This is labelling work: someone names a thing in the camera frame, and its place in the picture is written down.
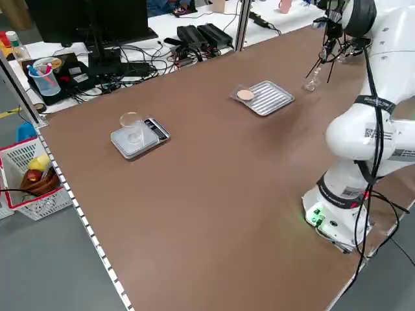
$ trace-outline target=gray floor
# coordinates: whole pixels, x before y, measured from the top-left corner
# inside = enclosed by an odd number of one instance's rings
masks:
[[[26,33],[26,43],[39,40],[36,30]],[[0,112],[16,107],[1,81],[0,94]],[[0,146],[14,142],[21,122],[17,115],[0,119]],[[402,221],[396,241],[415,259],[414,236],[412,214]],[[39,222],[19,213],[0,220],[0,276],[2,310],[125,310],[72,207]],[[415,310],[414,293],[415,268],[389,242],[333,310]]]

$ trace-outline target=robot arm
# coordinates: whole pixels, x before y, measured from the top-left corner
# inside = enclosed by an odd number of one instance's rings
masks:
[[[371,96],[366,79],[351,108],[329,125],[326,141],[339,160],[304,195],[303,206],[313,227],[351,251],[370,230],[364,206],[358,218],[358,202],[370,181],[357,163],[374,166],[374,106],[382,107],[383,122],[383,156],[376,176],[415,163],[415,121],[391,120],[395,106],[415,95],[415,0],[350,0],[342,28],[354,38],[372,37],[369,61],[377,97]]]
[[[375,5],[373,1],[352,0],[344,10],[342,26],[349,35],[369,33],[373,38],[369,54],[373,79],[378,97],[391,103],[389,111],[382,111],[385,128],[383,159],[388,159],[399,148],[397,144],[402,143],[390,114],[395,105],[415,95],[415,41],[412,34],[415,29],[415,1],[380,0]],[[370,95],[368,79],[360,94],[362,96],[354,105],[329,125],[326,139],[337,156],[369,161],[374,155],[370,134],[375,129],[376,116],[373,107],[362,103],[364,96]],[[408,147],[415,150],[415,142]]]

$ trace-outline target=monitor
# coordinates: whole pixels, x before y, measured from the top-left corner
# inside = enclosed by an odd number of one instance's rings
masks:
[[[148,63],[122,63],[119,49],[104,49],[157,38],[148,27],[145,0],[26,0],[44,42],[84,42],[92,50],[89,74],[147,76]]]
[[[145,0],[91,0],[104,46],[157,38]],[[86,0],[26,0],[44,42],[95,45]]]

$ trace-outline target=apple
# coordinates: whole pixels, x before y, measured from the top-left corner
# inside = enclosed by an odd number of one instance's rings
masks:
[[[40,170],[28,170],[27,179],[32,182],[41,180],[43,172]]]

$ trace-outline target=tabletop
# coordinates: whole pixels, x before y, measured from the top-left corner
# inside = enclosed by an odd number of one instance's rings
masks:
[[[355,100],[364,66],[336,65],[307,93],[321,41],[297,30],[66,109],[41,129],[136,310],[321,311],[350,280],[358,257],[306,224],[301,197],[335,161],[324,132]],[[258,117],[230,98],[264,80],[296,100]],[[125,161],[110,133],[127,111],[153,116],[171,140]],[[408,168],[380,187],[407,206],[414,176]],[[390,209],[372,211],[391,227]]]
[[[306,25],[310,25],[314,19],[320,17],[323,12],[313,5],[305,6],[302,0],[294,0],[292,4],[292,8],[288,14],[281,14],[277,9],[278,2],[277,1],[257,1],[252,3],[252,11],[261,15],[265,20],[269,21],[270,23],[274,24],[282,33],[287,33],[293,31],[298,28],[302,28]],[[225,13],[227,14],[238,14],[241,6],[238,6],[237,9],[237,1],[236,0],[229,0],[226,2],[226,10]],[[234,18],[233,15],[223,15],[213,13],[211,11],[211,6],[201,6],[198,7],[198,12],[194,14],[189,14],[186,16],[182,16],[181,18],[174,17],[173,15],[166,14],[162,16],[151,17],[148,19],[148,26],[151,27],[159,36],[157,39],[147,40],[147,41],[140,41],[136,43],[132,43],[136,47],[141,47],[143,49],[152,49],[149,50],[149,53],[154,53],[156,50],[160,48],[158,41],[163,42],[165,38],[176,38],[176,28],[178,26],[186,26],[186,25],[203,25],[205,23],[213,23],[220,29],[224,29],[226,25],[229,26],[226,28],[226,32],[235,39],[237,33],[237,26],[239,17]],[[270,29],[264,29],[252,21],[249,22],[248,29],[246,31],[246,46],[268,40],[277,36],[277,33]],[[44,42],[36,42],[32,44],[26,45],[30,55],[32,58],[41,58],[47,57],[52,55],[59,55],[59,54],[66,54],[73,52],[77,55],[78,59],[88,65],[88,54],[87,50],[83,43],[74,43],[70,48],[63,49],[59,43],[44,43]],[[231,49],[223,49],[222,53],[230,51]],[[169,51],[169,46],[164,44],[163,48],[160,50],[160,55],[165,54]],[[141,61],[143,60],[143,55],[140,52],[136,51],[129,51],[125,50],[128,59],[133,61]],[[23,88],[27,89],[28,96],[30,97],[33,103],[41,102],[42,100],[39,96],[31,89],[29,89],[29,83],[27,82],[27,77],[21,70],[21,67],[16,61],[10,62],[16,76],[18,77],[19,81],[22,83]],[[159,65],[159,69],[163,66],[163,64],[156,63]],[[91,95],[98,95],[100,92],[97,90],[90,90],[88,94]],[[90,96],[80,96],[83,100],[91,99]],[[66,109],[68,107],[77,105],[78,102],[72,98],[67,100],[63,100],[55,105],[49,106],[47,113],[54,113],[56,111],[60,111],[62,109]]]

